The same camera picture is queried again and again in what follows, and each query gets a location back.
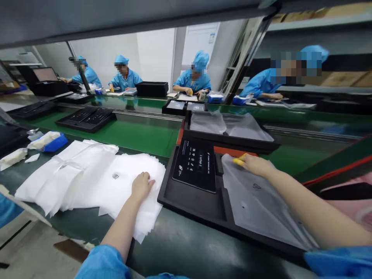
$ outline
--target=paper sheet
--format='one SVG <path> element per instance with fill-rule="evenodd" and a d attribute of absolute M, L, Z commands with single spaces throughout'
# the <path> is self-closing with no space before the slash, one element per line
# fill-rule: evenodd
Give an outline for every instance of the paper sheet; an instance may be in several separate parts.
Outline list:
<path fill-rule="evenodd" d="M 177 94 L 178 94 L 178 93 L 169 93 L 169 94 L 167 95 L 167 97 L 169 97 L 169 98 L 174 98 L 174 97 L 177 96 Z"/>
<path fill-rule="evenodd" d="M 188 96 L 188 95 L 185 95 L 185 94 L 180 94 L 179 97 L 177 98 L 177 100 L 197 102 L 198 97 L 197 96 Z"/>

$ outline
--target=stack of foam bags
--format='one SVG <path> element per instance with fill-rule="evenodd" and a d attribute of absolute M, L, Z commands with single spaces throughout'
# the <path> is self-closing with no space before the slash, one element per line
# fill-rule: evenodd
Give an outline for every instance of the stack of foam bags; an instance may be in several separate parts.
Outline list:
<path fill-rule="evenodd" d="M 133 234 L 142 243 L 162 208 L 157 196 L 165 167 L 148 154 L 115 155 L 118 150 L 115 145 L 92 140 L 74 141 L 32 173 L 15 197 L 37 203 L 45 216 L 58 210 L 99 207 L 99 215 L 116 219 L 131 195 L 133 180 L 148 172 L 155 184 L 139 209 Z"/>

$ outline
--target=gray floor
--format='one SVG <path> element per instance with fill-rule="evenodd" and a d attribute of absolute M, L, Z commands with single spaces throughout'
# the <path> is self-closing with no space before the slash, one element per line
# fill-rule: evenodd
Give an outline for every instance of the gray floor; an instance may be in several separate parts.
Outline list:
<path fill-rule="evenodd" d="M 22 213 L 0 229 L 0 245 L 20 229 L 28 218 Z M 44 223 L 31 222 L 0 251 L 0 262 L 9 263 L 0 269 L 0 278 L 59 279 L 74 278 L 81 264 L 53 247 L 67 239 Z"/>

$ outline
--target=shelf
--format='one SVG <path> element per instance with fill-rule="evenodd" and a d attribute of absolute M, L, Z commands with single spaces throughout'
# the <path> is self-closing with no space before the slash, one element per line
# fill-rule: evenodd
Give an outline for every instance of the shelf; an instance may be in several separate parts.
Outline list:
<path fill-rule="evenodd" d="M 324 17 L 319 19 L 308 19 L 303 21 L 293 22 L 281 22 L 271 24 L 267 32 L 280 31 L 280 30 L 291 30 L 291 29 L 303 29 L 313 27 L 324 27 L 324 26 L 335 26 L 343 24 L 353 24 L 372 21 L 372 13 L 365 12 L 357 15 L 350 15 L 345 17 Z"/>

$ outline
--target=gray plastic bag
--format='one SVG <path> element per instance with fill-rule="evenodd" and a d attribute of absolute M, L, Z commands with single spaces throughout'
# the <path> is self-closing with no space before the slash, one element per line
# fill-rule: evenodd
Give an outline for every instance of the gray plastic bag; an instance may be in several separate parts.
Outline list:
<path fill-rule="evenodd" d="M 191 116 L 190 130 L 223 134 L 226 131 L 226 125 L 218 110 L 214 112 L 194 111 Z"/>
<path fill-rule="evenodd" d="M 249 113 L 245 115 L 222 114 L 222 117 L 226 124 L 226 133 L 229 136 L 274 141 L 267 132 L 261 129 L 254 117 Z"/>
<path fill-rule="evenodd" d="M 306 251 L 318 249 L 315 240 L 265 178 L 234 164 L 228 154 L 222 157 L 222 165 L 224 186 L 237 226 Z"/>

